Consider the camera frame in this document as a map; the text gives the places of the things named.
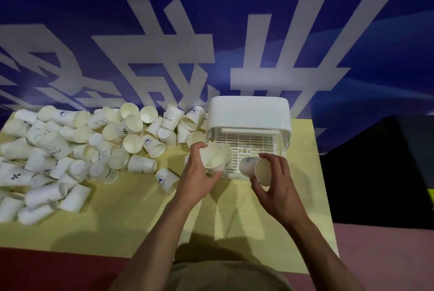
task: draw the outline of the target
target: forearm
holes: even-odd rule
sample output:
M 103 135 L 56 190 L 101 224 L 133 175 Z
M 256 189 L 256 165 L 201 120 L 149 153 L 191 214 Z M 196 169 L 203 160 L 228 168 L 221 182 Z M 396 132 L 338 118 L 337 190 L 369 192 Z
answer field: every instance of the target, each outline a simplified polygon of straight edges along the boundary
M 172 200 L 110 291 L 160 291 L 167 281 L 190 206 Z
M 296 243 L 317 290 L 364 290 L 309 218 L 285 228 Z

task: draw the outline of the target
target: hand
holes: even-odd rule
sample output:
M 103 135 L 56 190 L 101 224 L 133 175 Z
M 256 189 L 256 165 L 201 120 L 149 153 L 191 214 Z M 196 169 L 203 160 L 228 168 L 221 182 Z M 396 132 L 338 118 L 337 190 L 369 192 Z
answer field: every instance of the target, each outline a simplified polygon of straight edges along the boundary
M 252 189 L 258 197 L 259 203 L 272 217 L 285 228 L 309 219 L 300 200 L 294 182 L 290 175 L 288 162 L 284 157 L 262 153 L 259 157 L 271 163 L 271 184 L 266 192 L 258 179 L 250 178 Z
M 199 149 L 206 146 L 203 142 L 197 142 L 191 146 L 190 157 L 174 196 L 175 200 L 187 204 L 190 209 L 213 189 L 222 174 L 222 171 L 218 171 L 212 177 L 207 176 L 199 153 Z

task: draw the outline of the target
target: white plastic box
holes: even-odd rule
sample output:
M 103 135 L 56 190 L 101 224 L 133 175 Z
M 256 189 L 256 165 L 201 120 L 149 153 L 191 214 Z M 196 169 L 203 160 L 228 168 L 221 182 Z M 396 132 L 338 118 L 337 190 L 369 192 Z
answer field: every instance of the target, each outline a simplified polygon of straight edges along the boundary
M 290 145 L 291 115 L 285 98 L 260 96 L 218 96 L 208 109 L 208 142 L 232 148 L 232 161 L 224 177 L 247 179 L 238 165 L 245 157 L 268 152 L 285 157 Z

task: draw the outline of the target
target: yellow tabletop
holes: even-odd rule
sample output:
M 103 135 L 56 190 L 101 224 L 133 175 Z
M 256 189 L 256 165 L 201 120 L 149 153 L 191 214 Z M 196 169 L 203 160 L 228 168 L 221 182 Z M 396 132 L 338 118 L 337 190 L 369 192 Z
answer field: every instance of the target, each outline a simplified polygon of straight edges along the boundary
M 0 133 L 1 143 L 10 139 Z M 158 168 L 181 175 L 188 151 L 186 146 L 167 149 L 157 158 Z M 311 120 L 292 120 L 286 156 L 309 217 L 338 253 Z M 80 213 L 59 210 L 36 226 L 0 224 L 0 246 L 128 258 L 173 197 L 163 193 L 154 175 L 122 171 L 113 184 L 83 184 L 92 193 Z M 281 272 L 308 272 L 294 242 L 260 206 L 249 181 L 219 180 L 189 215 L 179 244 L 177 261 L 245 259 Z

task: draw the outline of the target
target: person's left hand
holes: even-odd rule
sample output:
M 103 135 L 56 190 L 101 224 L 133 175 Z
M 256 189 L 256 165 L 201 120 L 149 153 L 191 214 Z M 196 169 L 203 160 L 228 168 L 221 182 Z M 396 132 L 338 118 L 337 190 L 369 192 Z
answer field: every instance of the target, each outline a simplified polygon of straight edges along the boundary
M 190 157 L 174 196 L 174 200 L 187 204 L 190 208 L 198 204 L 213 189 L 222 174 L 222 171 L 218 171 L 212 177 L 207 176 L 199 153 L 199 149 L 206 146 L 203 142 L 191 146 Z

